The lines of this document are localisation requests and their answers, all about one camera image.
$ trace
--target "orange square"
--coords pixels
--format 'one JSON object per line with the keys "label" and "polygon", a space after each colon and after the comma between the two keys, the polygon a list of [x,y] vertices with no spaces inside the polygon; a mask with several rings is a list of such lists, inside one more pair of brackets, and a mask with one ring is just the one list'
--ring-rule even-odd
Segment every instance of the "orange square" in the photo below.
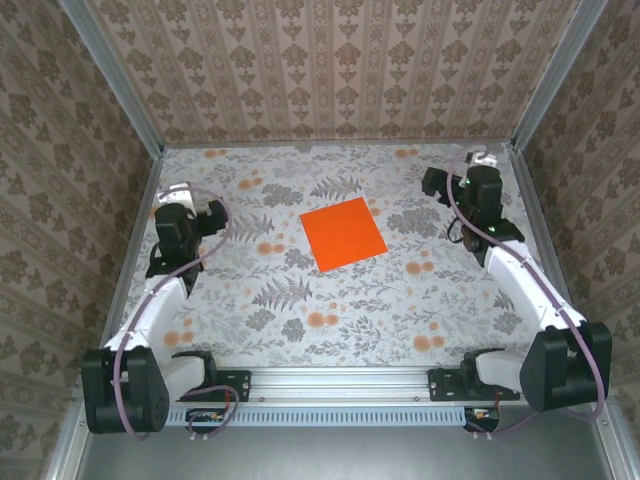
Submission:
{"label": "orange square", "polygon": [[300,220],[321,272],[388,251],[362,197],[304,213]]}

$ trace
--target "robotic arm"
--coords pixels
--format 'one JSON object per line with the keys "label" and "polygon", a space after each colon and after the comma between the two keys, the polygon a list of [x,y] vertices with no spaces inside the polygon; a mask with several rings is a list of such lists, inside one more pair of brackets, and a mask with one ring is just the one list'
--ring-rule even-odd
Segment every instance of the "robotic arm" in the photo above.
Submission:
{"label": "robotic arm", "polygon": [[[459,239],[509,295],[520,316],[535,325],[538,333],[526,355],[502,349],[484,349],[465,354],[459,372],[443,374],[432,371],[432,399],[453,400],[463,392],[466,399],[493,398],[495,386],[522,393],[537,411],[579,405],[597,399],[596,381],[587,359],[559,311],[563,310],[575,325],[597,364],[608,393],[611,362],[611,334],[604,324],[587,323],[553,287],[533,260],[524,236],[518,228],[502,218],[502,181],[495,168],[495,158],[470,154],[472,166],[466,178],[454,176],[453,197],[460,212],[476,228],[502,242],[524,261],[506,249],[489,244],[466,226]],[[440,194],[440,203],[451,206],[446,192],[447,172],[429,168],[422,190],[429,196]],[[543,287],[534,280],[533,270]],[[561,299],[560,308],[548,298],[550,292]]]}
{"label": "robotic arm", "polygon": [[[186,184],[175,185],[187,187]],[[169,279],[145,304],[145,298],[172,272],[197,259],[203,236],[225,227],[227,214],[218,201],[195,214],[188,190],[165,196],[156,210],[159,242],[151,251],[142,299],[118,333],[103,349],[88,351],[82,359],[82,388],[87,425],[93,433],[123,432],[114,394],[114,363],[123,338],[129,335],[121,363],[121,385],[127,418],[137,432],[157,432],[164,426],[172,402],[196,387],[215,385],[216,366],[210,352],[173,355],[173,342],[165,341],[170,324],[195,286],[202,264]],[[139,316],[135,328],[130,325]]]}

